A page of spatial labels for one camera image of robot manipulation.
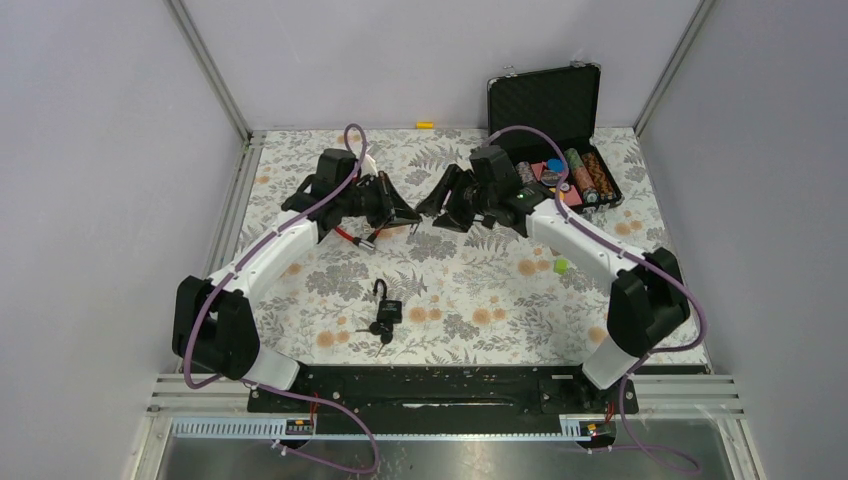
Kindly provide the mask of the red cable lock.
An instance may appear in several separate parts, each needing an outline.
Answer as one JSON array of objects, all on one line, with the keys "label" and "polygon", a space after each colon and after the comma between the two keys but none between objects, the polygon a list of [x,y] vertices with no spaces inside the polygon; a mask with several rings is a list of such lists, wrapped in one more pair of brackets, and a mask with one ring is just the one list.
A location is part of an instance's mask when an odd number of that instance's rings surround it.
[{"label": "red cable lock", "polygon": [[342,237],[345,241],[351,243],[352,245],[356,246],[357,248],[363,251],[375,252],[377,250],[376,241],[384,232],[384,229],[375,229],[371,233],[366,234],[365,236],[353,235],[342,227],[335,227],[334,232],[340,237]]}]

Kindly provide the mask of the black padlock with keys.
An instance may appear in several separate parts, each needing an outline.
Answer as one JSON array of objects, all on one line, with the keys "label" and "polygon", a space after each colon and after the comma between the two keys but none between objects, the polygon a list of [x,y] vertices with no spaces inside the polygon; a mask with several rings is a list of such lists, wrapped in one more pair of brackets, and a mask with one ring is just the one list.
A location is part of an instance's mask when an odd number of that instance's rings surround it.
[{"label": "black padlock with keys", "polygon": [[375,280],[372,294],[378,299],[375,320],[366,328],[356,329],[355,332],[368,333],[379,338],[380,346],[375,354],[378,357],[384,347],[393,341],[395,326],[402,323],[403,303],[400,300],[388,298],[387,283],[381,278]]}]

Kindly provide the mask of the brass padlock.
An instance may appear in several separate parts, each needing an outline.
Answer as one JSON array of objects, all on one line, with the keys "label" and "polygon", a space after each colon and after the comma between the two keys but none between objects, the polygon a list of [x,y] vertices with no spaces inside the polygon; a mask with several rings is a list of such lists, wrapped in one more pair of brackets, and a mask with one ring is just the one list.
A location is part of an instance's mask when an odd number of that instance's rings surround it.
[{"label": "brass padlock", "polygon": [[408,237],[409,237],[409,238],[414,237],[414,236],[418,233],[418,231],[420,230],[420,228],[422,227],[422,225],[423,225],[423,223],[422,223],[422,222],[419,222],[419,223],[416,223],[416,224],[412,225],[412,226],[410,227],[409,232],[408,232]]}]

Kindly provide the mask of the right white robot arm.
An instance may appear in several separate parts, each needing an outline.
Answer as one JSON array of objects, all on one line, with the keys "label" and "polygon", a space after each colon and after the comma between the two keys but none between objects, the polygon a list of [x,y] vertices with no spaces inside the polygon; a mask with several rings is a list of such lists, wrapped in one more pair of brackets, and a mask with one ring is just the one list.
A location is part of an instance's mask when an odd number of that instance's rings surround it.
[{"label": "right white robot arm", "polygon": [[524,181],[498,146],[478,148],[469,160],[468,169],[448,167],[417,213],[456,232],[474,222],[510,228],[605,285],[608,336],[582,363],[584,377],[573,386],[579,407],[601,410],[613,398],[612,385],[691,315],[676,257],[664,248],[646,252],[617,242],[544,185]]}]

